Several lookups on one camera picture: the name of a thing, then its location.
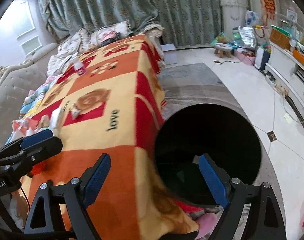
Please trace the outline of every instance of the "blue gripper pad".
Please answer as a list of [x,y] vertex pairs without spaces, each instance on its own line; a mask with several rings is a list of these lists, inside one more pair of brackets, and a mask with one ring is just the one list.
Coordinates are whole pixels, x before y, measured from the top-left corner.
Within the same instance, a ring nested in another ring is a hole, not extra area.
[[221,205],[223,208],[226,208],[229,204],[226,195],[226,188],[208,160],[203,155],[199,159],[199,169],[210,189],[210,192],[212,193],[215,202],[218,205]]
[[23,142],[20,144],[21,149],[26,149],[34,144],[40,143],[46,139],[51,138],[52,136],[53,136],[52,131],[49,129],[46,129],[42,132],[38,132],[31,136],[25,137],[23,139]]
[[92,177],[89,179],[87,185],[84,187],[84,199],[82,201],[82,205],[84,208],[87,208],[89,205],[92,205],[95,202],[102,188],[102,185],[110,171],[110,167],[111,158],[107,154],[93,173]]

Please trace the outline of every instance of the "cabinet drawer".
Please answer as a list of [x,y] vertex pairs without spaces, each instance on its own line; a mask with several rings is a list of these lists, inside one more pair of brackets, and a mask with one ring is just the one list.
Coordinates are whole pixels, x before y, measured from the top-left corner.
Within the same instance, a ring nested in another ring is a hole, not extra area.
[[290,85],[304,102],[304,84],[295,74],[291,76]]
[[272,47],[272,54],[269,60],[270,65],[275,68],[288,82],[295,68],[295,62],[283,52]]

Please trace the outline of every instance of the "marble floor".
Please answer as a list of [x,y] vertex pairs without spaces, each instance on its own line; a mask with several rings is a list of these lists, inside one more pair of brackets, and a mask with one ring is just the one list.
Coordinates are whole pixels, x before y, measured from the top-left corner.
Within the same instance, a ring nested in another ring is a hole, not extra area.
[[[177,56],[176,65],[205,63],[241,105],[274,167],[284,201],[287,240],[299,240],[304,233],[304,128],[294,111],[253,66],[233,63],[239,62],[237,58],[220,59],[209,48],[179,50]],[[285,119],[286,113],[293,119]],[[271,131],[277,139],[273,142],[267,135]]]

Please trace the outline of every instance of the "glass panel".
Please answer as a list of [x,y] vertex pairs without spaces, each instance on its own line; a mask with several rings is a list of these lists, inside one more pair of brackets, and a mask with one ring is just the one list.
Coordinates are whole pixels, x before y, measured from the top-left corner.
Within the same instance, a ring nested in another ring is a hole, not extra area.
[[21,47],[26,55],[28,55],[34,51],[37,51],[41,47],[39,37],[36,36],[36,37],[32,38],[31,40],[26,41],[25,43],[23,43],[21,45]]
[[23,34],[34,30],[34,25],[30,15],[28,2],[18,3],[12,10],[13,12],[13,31],[20,37]]

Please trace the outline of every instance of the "poster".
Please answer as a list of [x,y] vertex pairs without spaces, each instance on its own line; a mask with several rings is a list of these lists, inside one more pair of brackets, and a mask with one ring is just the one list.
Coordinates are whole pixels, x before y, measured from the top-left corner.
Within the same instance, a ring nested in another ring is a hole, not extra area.
[[274,0],[261,0],[262,10],[262,23],[263,25],[270,26],[275,23],[275,1]]
[[293,22],[297,23],[297,13],[289,9],[286,10],[286,17],[291,19]]

